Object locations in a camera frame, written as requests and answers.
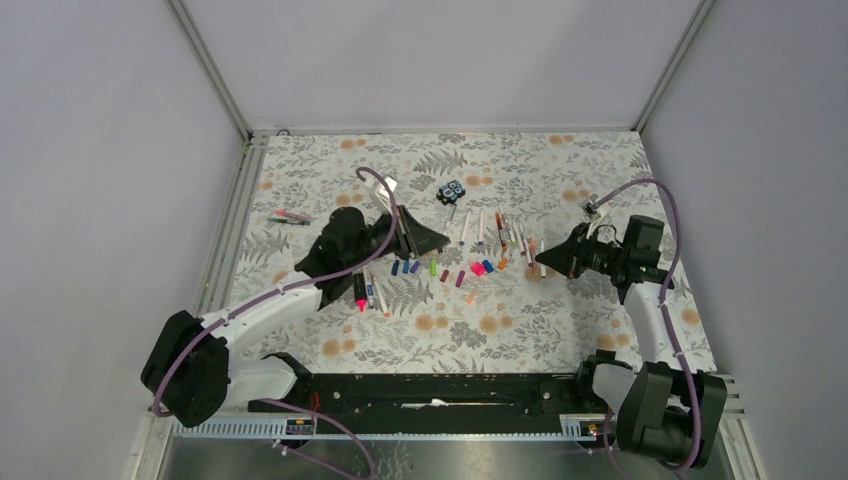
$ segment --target floral tablecloth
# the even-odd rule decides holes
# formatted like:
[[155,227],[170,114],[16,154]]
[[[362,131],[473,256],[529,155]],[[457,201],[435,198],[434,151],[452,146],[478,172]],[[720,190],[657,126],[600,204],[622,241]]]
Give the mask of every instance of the floral tablecloth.
[[[512,248],[503,271],[477,278],[469,270],[473,261],[487,258],[497,265],[500,260],[497,202],[504,213],[522,219],[529,236],[552,247],[583,221],[583,199],[650,176],[639,136],[630,132],[273,137],[256,185],[231,301],[283,279],[307,254],[335,208],[352,205],[369,223],[377,218],[379,211],[354,174],[362,165],[394,177],[398,202],[434,230],[443,228],[449,212],[435,199],[437,187],[453,179],[466,187],[449,232],[453,242],[438,257],[439,272],[451,272],[448,280],[431,277],[427,268],[392,276],[394,258],[384,257],[370,268],[383,285],[390,318],[376,310],[360,313],[349,290],[321,312],[283,325],[245,355],[285,351],[315,372],[564,372],[575,370],[600,347],[641,365],[633,325],[601,275],[587,272],[568,281],[548,269],[543,279]],[[610,206],[619,239],[631,214],[667,223],[654,186],[633,187]],[[460,247],[465,213],[480,207],[486,214],[486,243]],[[317,220],[310,226],[268,223],[280,208]],[[605,230],[604,235],[612,232]],[[469,238],[474,235],[476,228],[470,228]],[[670,262],[672,248],[666,228],[661,266]],[[457,288],[460,270],[466,275]],[[672,298],[693,349],[690,363],[715,370],[682,267],[674,281]]]

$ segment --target gray wall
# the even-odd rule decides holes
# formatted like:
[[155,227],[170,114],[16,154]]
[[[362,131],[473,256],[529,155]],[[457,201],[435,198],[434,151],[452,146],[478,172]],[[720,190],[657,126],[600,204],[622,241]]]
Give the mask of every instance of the gray wall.
[[255,128],[526,130],[634,123],[698,0],[186,4]]
[[769,478],[845,478],[848,2],[718,2],[644,137]]
[[120,478],[239,142],[164,2],[0,10],[0,478]]

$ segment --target gray fern pattern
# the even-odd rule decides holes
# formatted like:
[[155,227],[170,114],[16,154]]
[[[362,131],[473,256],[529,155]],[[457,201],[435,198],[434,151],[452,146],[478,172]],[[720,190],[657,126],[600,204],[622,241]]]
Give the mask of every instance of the gray fern pattern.
[[[273,137],[250,207],[231,301],[285,281],[334,209],[357,207],[367,222],[379,216],[354,175],[360,165],[397,180],[398,201],[437,231],[449,210],[436,200],[436,188],[459,180],[467,193],[448,231],[451,244],[422,258],[415,274],[392,276],[395,259],[389,256],[369,266],[385,293],[389,317],[378,310],[360,312],[348,291],[321,311],[284,323],[245,356],[289,352],[316,372],[568,372],[604,348],[641,365],[633,324],[608,279],[587,272],[568,281],[550,270],[543,279],[512,245],[499,270],[502,249],[494,222],[500,204],[510,219],[521,220],[528,236],[544,238],[546,247],[564,241],[584,220],[582,200],[651,176],[639,136],[630,132]],[[611,206],[609,223],[617,227],[619,240],[632,214],[668,224],[653,186],[628,189]],[[281,208],[315,221],[307,226],[267,222]],[[478,246],[480,209],[484,244]],[[468,212],[466,243],[459,246]],[[611,238],[612,229],[605,230]],[[667,232],[661,266],[671,261],[673,247]],[[431,258],[437,258],[439,276],[448,270],[445,282],[430,276]],[[469,266],[484,259],[496,269],[478,278]],[[671,298],[693,349],[690,363],[713,371],[684,268],[678,268],[674,282]]]

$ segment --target pen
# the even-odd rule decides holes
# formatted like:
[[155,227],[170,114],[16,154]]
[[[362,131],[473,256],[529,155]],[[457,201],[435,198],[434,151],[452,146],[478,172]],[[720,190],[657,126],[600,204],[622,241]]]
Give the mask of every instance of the pen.
[[306,220],[293,220],[291,218],[268,217],[268,221],[272,223],[285,223],[288,225],[309,225]]
[[501,240],[501,248],[506,251],[506,241],[503,238],[503,223],[501,222],[501,214],[495,212],[495,225],[498,226],[498,238]]
[[456,213],[456,204],[454,203],[453,205],[451,205],[451,213],[450,213],[450,215],[448,215],[448,221],[445,222],[445,231],[444,231],[445,235],[448,234],[448,229],[450,228],[450,224],[453,221],[453,216],[454,216],[455,213]]
[[[539,240],[539,250],[542,251],[542,252],[545,251],[545,239],[544,238]],[[548,269],[545,267],[544,263],[539,264],[539,271],[542,274],[542,278],[545,278],[548,274]]]
[[527,239],[524,238],[524,226],[521,225],[521,222],[517,222],[518,225],[515,227],[518,230],[518,239],[521,240],[521,254],[524,255],[527,253]]
[[368,307],[374,308],[374,284],[371,281],[371,275],[368,275],[368,269],[362,267],[362,274],[365,277],[365,293],[368,295]]
[[465,224],[462,226],[462,234],[459,236],[459,246],[465,245],[465,234],[468,232],[468,221],[471,220],[471,210],[465,213]]
[[377,293],[377,300],[380,302],[380,310],[383,311],[383,316],[391,316],[389,309],[386,307],[386,297],[383,295],[383,289],[380,288],[380,284],[377,283],[377,277],[373,273],[371,274],[371,283],[374,285],[374,291]]
[[501,202],[498,202],[498,212],[500,212],[501,220],[504,222],[504,229],[509,234],[509,241],[512,242],[513,246],[517,246],[518,242],[515,241],[515,235],[512,233],[512,229],[509,228],[510,222],[507,220],[506,215],[503,214],[503,210],[501,210]]
[[477,245],[483,245],[483,207],[480,207],[478,216],[480,218],[477,222]]
[[530,242],[527,240],[527,232],[524,231],[524,224],[518,224],[518,231],[521,233],[521,243],[526,246],[524,250],[524,255],[527,258],[527,265],[533,265],[533,262],[530,260]]
[[365,311],[368,295],[365,293],[365,275],[362,271],[353,274],[353,298],[359,306],[359,311]]
[[520,235],[518,235],[518,227],[515,226],[515,217],[512,217],[512,220],[509,221],[509,238],[512,239],[512,243],[515,246],[518,246],[518,242],[521,239]]
[[309,223],[311,221],[315,220],[312,217],[307,217],[306,215],[298,215],[296,213],[291,213],[289,211],[282,210],[282,209],[277,210],[276,213],[277,213],[277,215],[279,215],[281,217],[288,217],[288,218],[292,218],[292,219],[295,219],[295,220],[300,220],[301,222],[306,222],[307,225],[309,225]]
[[529,265],[530,268],[533,268],[533,262],[536,261],[536,244],[533,242],[532,238],[527,241],[530,243],[530,252],[528,252],[529,255],[527,256],[527,265]]

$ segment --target purple cable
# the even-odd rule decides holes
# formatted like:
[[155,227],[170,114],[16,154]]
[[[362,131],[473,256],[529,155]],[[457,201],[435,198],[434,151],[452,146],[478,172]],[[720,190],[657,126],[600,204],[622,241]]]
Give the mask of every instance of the purple cable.
[[[653,178],[640,178],[637,180],[633,180],[631,182],[625,183],[624,185],[616,188],[612,192],[608,193],[606,196],[601,198],[595,203],[596,207],[600,207],[601,205],[607,203],[623,192],[624,190],[632,187],[633,185],[639,185],[642,183],[652,183],[659,187],[663,193],[665,193],[666,197],[668,197],[668,203],[671,205],[671,214],[674,219],[674,224],[671,225],[672,235],[674,236],[675,245],[674,245],[674,258],[671,260],[671,266],[668,268],[668,274],[663,279],[662,287],[660,287],[660,310],[663,315],[663,322],[665,323],[665,329],[668,331],[669,340],[671,340],[671,346],[674,348],[674,352],[677,355],[677,359],[680,362],[680,368],[683,369],[683,376],[686,378],[686,387],[689,390],[689,398],[692,403],[692,419],[693,419],[693,429],[692,429],[692,448],[689,450],[689,455],[686,457],[683,463],[680,465],[670,465],[667,463],[663,463],[663,466],[667,467],[672,472],[682,472],[687,470],[689,467],[695,463],[695,460],[698,458],[698,448],[700,447],[700,438],[701,438],[701,406],[698,404],[698,394],[695,390],[695,379],[692,376],[692,370],[689,367],[689,362],[686,360],[686,357],[682,354],[683,349],[680,346],[680,340],[677,338],[677,332],[674,331],[674,325],[671,323],[671,314],[668,313],[668,307],[665,304],[666,296],[668,295],[668,285],[671,282],[671,277],[674,275],[674,269],[677,267],[677,263],[680,261],[680,215],[677,212],[677,202],[674,201],[674,197],[671,195],[671,190],[659,180],[655,180]],[[610,459],[612,459],[613,463],[615,463],[615,459],[610,454]]]
[[[343,277],[343,276],[345,276],[345,275],[347,275],[351,272],[359,270],[362,267],[371,263],[374,259],[378,258],[383,253],[383,251],[386,249],[386,247],[389,246],[389,242],[391,242],[392,238],[394,237],[395,229],[397,228],[397,222],[398,222],[398,213],[397,213],[398,208],[397,208],[397,201],[395,200],[395,195],[394,195],[394,193],[392,193],[391,188],[389,188],[389,184],[386,183],[386,180],[382,176],[380,176],[379,173],[375,172],[370,167],[359,167],[359,168],[356,169],[356,176],[360,180],[363,180],[363,181],[365,180],[365,177],[362,176],[361,172],[366,172],[366,173],[371,174],[380,183],[380,185],[382,185],[383,188],[386,189],[386,192],[389,195],[389,205],[390,205],[390,208],[391,208],[390,214],[391,214],[391,217],[392,217],[392,222],[391,222],[391,225],[389,226],[389,233],[386,235],[386,238],[383,240],[383,243],[380,244],[380,246],[377,248],[377,250],[374,251],[374,253],[369,255],[368,258],[366,258],[365,260],[363,260],[362,262],[360,262],[357,265],[354,265],[350,268],[346,268],[344,270],[340,270],[340,271],[335,272],[335,273],[330,273],[330,274],[327,274],[327,275],[322,275],[320,277],[308,278],[306,280],[301,280],[299,282],[290,283],[290,284],[284,286],[281,290],[275,289],[275,290],[271,290],[269,292],[266,292],[266,293],[264,293],[264,294],[262,294],[262,295],[260,295],[256,298],[250,300],[249,302],[245,303],[244,305],[234,309],[232,312],[230,312],[227,315],[226,319],[219,318],[214,323],[212,323],[211,325],[206,327],[202,332],[200,332],[196,337],[194,337],[188,343],[188,345],[185,346],[185,348],[180,352],[179,355],[177,355],[177,358],[174,360],[174,362],[168,368],[168,371],[165,372],[165,376],[162,377],[162,381],[159,383],[159,387],[156,389],[156,394],[153,396],[153,414],[154,415],[156,415],[157,417],[168,417],[168,416],[172,415],[171,412],[165,412],[165,411],[162,410],[162,396],[165,393],[165,390],[168,388],[168,383],[170,383],[171,379],[174,377],[174,374],[176,374],[177,370],[180,368],[183,361],[185,361],[186,357],[188,357],[189,354],[191,353],[191,351],[194,350],[194,347],[196,347],[197,344],[199,344],[201,342],[201,340],[206,338],[207,335],[212,333],[213,330],[215,330],[216,328],[223,325],[226,321],[234,319],[237,315],[240,315],[240,314],[246,312],[247,310],[255,307],[256,305],[259,305],[260,303],[268,300],[269,298],[273,298],[276,295],[281,294],[282,292],[286,292],[288,290],[298,288],[298,287],[303,287],[303,286],[306,286],[306,285],[313,285],[313,284],[318,283],[318,282],[324,282],[324,281],[327,281],[327,280],[332,280],[334,278]],[[276,401],[269,401],[269,400],[265,400],[265,401],[269,402],[269,403],[276,402]],[[367,478],[369,478],[369,479],[374,478],[377,475],[377,470],[374,466],[374,461],[371,459],[371,455],[368,453],[368,451],[365,447],[365,444],[363,444],[362,441],[360,441],[356,437],[356,435],[354,435],[353,432],[348,430],[346,427],[344,427],[342,424],[338,423],[337,421],[331,419],[330,417],[327,417],[326,415],[320,414],[318,412],[313,412],[311,410],[306,410],[306,409],[302,409],[302,408],[299,408],[299,407],[295,407],[294,405],[288,405],[288,404],[285,404],[283,402],[278,402],[278,403],[274,403],[274,405],[277,405],[277,406],[282,407],[282,408],[287,408],[289,410],[293,410],[293,411],[296,411],[296,412],[306,413],[306,414],[309,414],[309,415],[317,416],[318,418],[321,418],[323,420],[330,422],[331,424],[335,425],[339,430],[342,430],[343,432],[345,432],[348,436],[350,436],[351,439],[353,439],[353,441],[357,444],[357,446],[360,449],[362,449],[363,452],[365,452],[365,456],[368,459],[368,465],[371,469],[371,474]],[[349,473],[346,473],[343,470],[338,469],[338,468],[324,462],[323,460],[319,460],[319,459],[312,457],[311,455],[305,454],[303,452],[298,452],[296,450],[291,450],[291,452],[295,453],[295,455],[297,455],[297,456],[300,456],[300,457],[305,458],[307,460],[311,460],[311,461],[313,461],[313,462],[315,462],[319,465],[322,465],[322,466],[324,466],[324,467],[326,467],[326,468],[328,468],[328,469],[330,469],[330,470],[332,470],[332,471],[334,471],[334,472],[336,472],[340,475],[345,475],[345,476],[348,476],[348,477],[351,477],[351,478],[361,478],[361,477],[352,477]]]
[[330,418],[327,415],[324,415],[323,413],[313,412],[313,411],[307,410],[305,408],[300,408],[300,407],[296,407],[294,405],[289,405],[288,403],[281,402],[279,400],[274,400],[274,399],[271,399],[271,398],[263,398],[262,401],[265,402],[265,403],[270,403],[271,405],[274,405],[276,407],[291,410],[293,412],[298,412],[298,413],[303,413],[303,414],[306,414],[306,415],[316,416],[316,417],[320,418],[321,420],[324,420],[325,422],[327,422],[327,423],[333,425],[334,427],[338,428],[342,432],[346,433],[347,436],[349,436],[351,439],[353,439],[353,443],[355,443],[356,446],[359,447],[360,450],[362,450],[362,453],[365,454],[365,459],[368,461],[368,468],[370,469],[371,473],[367,477],[357,477],[357,476],[351,475],[348,472],[345,472],[344,470],[342,470],[342,469],[340,469],[340,468],[338,468],[334,465],[331,465],[331,464],[325,462],[324,460],[321,460],[320,458],[313,457],[312,455],[309,455],[308,453],[303,453],[299,450],[294,450],[294,449],[287,449],[285,447],[280,447],[279,445],[277,446],[277,448],[280,448],[284,452],[291,452],[291,453],[297,455],[298,457],[305,458],[305,459],[307,459],[311,462],[317,463],[318,465],[321,465],[322,467],[324,467],[328,470],[332,470],[332,471],[338,473],[339,475],[342,475],[342,476],[345,476],[345,477],[353,478],[353,479],[356,479],[356,480],[370,480],[370,479],[373,479],[374,477],[377,476],[377,466],[374,464],[374,459],[371,458],[371,453],[368,452],[368,447],[366,447],[365,444],[362,443],[362,440],[357,438],[356,435],[353,432],[348,430],[347,427],[342,425],[337,420]]
[[607,449],[607,453],[609,453],[610,456],[610,462],[612,462],[612,466],[615,467],[616,470],[618,470],[618,474],[621,475],[621,477],[625,480],[630,480],[630,477],[628,477],[627,474],[624,473],[624,470],[622,470],[621,467],[618,466],[618,462],[615,461],[615,455],[612,454],[612,449],[609,446],[610,418],[612,418],[612,410],[607,410],[607,415],[604,417],[604,448]]

